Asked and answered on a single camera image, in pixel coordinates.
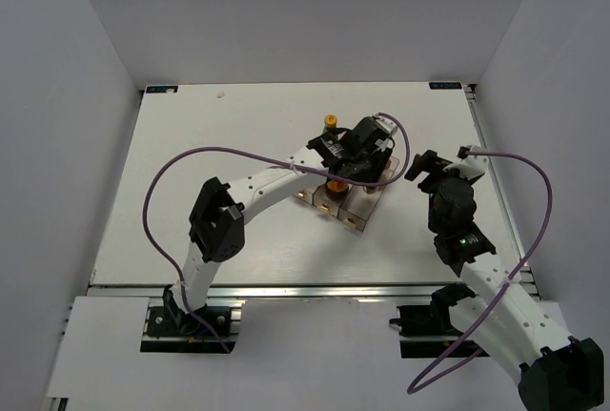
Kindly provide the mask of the green label sauce bottle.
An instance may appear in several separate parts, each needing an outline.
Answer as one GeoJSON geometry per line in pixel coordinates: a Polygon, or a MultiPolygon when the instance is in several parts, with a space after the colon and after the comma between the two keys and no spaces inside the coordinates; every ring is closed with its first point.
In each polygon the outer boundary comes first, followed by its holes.
{"type": "Polygon", "coordinates": [[[323,131],[325,133],[331,133],[334,134],[337,132],[338,130],[338,119],[337,116],[334,114],[328,114],[324,117],[323,120],[324,126],[323,126],[323,131]]]}

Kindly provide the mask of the red lid jar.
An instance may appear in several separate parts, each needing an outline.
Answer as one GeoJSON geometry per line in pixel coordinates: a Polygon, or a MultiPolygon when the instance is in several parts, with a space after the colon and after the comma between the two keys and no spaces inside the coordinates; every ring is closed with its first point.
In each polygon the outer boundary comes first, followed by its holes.
{"type": "Polygon", "coordinates": [[[336,180],[329,180],[325,184],[326,196],[335,202],[343,200],[350,192],[350,185],[348,183],[336,180]]]}

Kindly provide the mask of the black cap spice bottle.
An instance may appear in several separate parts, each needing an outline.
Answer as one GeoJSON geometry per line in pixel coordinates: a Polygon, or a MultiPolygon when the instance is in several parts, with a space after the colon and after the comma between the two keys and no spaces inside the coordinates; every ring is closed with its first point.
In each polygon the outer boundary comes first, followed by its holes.
{"type": "Polygon", "coordinates": [[[377,192],[377,187],[363,186],[362,189],[367,195],[372,195],[377,192]]]}

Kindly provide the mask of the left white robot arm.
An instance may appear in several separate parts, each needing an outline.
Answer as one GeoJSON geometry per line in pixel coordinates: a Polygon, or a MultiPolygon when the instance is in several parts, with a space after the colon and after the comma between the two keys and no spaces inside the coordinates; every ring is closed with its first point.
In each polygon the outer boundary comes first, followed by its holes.
{"type": "Polygon", "coordinates": [[[297,192],[329,180],[378,186],[392,154],[397,124],[381,114],[352,129],[327,131],[273,163],[230,182],[213,177],[201,187],[189,216],[189,250],[182,277],[164,293],[169,323],[181,334],[199,329],[208,291],[220,264],[245,245],[245,227],[257,215],[297,192]]]}

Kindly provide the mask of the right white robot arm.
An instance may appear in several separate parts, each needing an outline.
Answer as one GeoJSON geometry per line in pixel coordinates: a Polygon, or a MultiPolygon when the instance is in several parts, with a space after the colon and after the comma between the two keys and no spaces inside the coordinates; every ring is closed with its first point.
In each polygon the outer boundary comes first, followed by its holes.
{"type": "Polygon", "coordinates": [[[528,410],[591,410],[604,402],[601,348],[553,321],[474,221],[473,186],[489,158],[477,146],[461,148],[456,162],[432,150],[415,156],[405,177],[426,175],[418,187],[428,196],[428,228],[458,281],[427,305],[399,307],[394,324],[403,337],[456,337],[444,358],[471,339],[511,377],[528,410]]]}

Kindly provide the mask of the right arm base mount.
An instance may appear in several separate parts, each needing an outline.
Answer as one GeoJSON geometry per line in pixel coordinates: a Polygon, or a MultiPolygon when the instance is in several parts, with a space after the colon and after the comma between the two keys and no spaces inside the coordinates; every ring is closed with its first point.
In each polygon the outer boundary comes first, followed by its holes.
{"type": "Polygon", "coordinates": [[[463,283],[442,287],[431,295],[425,305],[397,307],[397,318],[389,325],[401,336],[400,355],[403,359],[434,359],[461,335],[450,322],[449,310],[475,292],[463,283]]]}

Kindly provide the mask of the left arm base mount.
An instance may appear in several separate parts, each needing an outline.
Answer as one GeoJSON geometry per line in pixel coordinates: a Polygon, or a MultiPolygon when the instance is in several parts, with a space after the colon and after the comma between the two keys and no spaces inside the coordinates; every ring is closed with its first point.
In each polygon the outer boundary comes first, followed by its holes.
{"type": "Polygon", "coordinates": [[[163,289],[159,304],[150,305],[145,318],[141,353],[229,354],[237,340],[239,320],[230,306],[206,305],[195,313],[206,323],[183,312],[173,300],[172,286],[163,289]]]}

